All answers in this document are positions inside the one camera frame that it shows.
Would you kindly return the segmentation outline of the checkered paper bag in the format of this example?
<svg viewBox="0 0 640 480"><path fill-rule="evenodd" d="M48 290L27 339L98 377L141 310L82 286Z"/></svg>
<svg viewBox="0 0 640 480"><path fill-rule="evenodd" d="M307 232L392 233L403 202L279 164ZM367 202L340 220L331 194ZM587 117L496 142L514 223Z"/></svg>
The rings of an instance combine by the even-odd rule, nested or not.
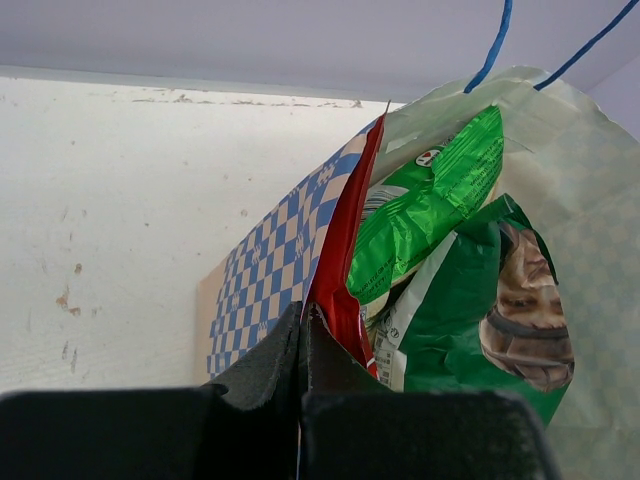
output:
<svg viewBox="0 0 640 480"><path fill-rule="evenodd" d="M384 133L366 198L374 185L404 164L449 143L487 107L500 109L502 170L478 211L507 194L544 241L574 352L573 379L549 423L516 392L441 392L501 391L522 397L544 427L561 472L558 479L635 479L639 475L639 143L587 95L564 83L560 71L514 67L492 73L512 8L511 2L504 4L495 40L471 79L445 84L381 114L386 116ZM309 300L310 289L336 204L376 119L302 179L197 287L193 378L200 386L263 340L286 307L301 303L295 368L298 456L293 479L301 479L301 320L307 305L314 303ZM359 303L372 353L376 321L425 260L377 301Z"/></svg>

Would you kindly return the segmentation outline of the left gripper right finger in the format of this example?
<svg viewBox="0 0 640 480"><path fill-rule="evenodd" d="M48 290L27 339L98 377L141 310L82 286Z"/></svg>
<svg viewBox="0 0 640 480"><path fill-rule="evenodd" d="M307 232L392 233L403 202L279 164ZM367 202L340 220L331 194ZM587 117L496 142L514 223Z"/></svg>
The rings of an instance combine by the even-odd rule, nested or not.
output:
<svg viewBox="0 0 640 480"><path fill-rule="evenodd" d="M508 392L394 393L307 305L299 340L301 479L558 479L544 427Z"/></svg>

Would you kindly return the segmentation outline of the red Chuba chips bag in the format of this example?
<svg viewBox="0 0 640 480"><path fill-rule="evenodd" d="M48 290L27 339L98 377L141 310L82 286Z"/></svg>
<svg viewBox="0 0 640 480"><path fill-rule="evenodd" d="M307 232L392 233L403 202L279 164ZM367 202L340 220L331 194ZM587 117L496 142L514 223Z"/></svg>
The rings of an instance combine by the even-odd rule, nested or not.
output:
<svg viewBox="0 0 640 480"><path fill-rule="evenodd" d="M332 337L374 380L379 377L372 348L360 318L359 301L349 293L347 279L385 120L381 115L367 132L360 159L338 199L309 297L324 314Z"/></svg>

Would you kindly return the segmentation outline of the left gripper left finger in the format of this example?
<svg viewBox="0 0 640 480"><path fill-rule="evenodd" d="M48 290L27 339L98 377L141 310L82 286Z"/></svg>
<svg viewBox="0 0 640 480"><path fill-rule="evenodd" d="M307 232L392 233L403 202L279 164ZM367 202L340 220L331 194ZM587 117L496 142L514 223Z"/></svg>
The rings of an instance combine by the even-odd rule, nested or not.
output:
<svg viewBox="0 0 640 480"><path fill-rule="evenodd" d="M2 478L295 478L301 314L202 386L3 395Z"/></svg>

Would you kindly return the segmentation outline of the green Real chips bag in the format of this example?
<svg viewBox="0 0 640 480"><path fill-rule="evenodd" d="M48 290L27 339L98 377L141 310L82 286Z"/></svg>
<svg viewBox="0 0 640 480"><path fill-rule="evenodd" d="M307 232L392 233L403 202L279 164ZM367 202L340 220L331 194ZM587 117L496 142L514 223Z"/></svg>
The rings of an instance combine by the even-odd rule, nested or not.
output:
<svg viewBox="0 0 640 480"><path fill-rule="evenodd" d="M575 369L548 249L504 194L451 232L375 323L379 381L396 392L505 390L544 423Z"/></svg>

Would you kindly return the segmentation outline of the green Chuba cassava chips bag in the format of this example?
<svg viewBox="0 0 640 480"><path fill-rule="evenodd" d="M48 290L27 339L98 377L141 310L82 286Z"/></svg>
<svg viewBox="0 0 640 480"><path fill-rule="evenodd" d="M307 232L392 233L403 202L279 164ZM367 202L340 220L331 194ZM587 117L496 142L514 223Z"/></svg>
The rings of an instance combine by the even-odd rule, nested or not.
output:
<svg viewBox="0 0 640 480"><path fill-rule="evenodd" d="M501 173L503 150L502 115L489 106L449 143L374 185L361 215L349 293L362 305L377 301L473 216Z"/></svg>

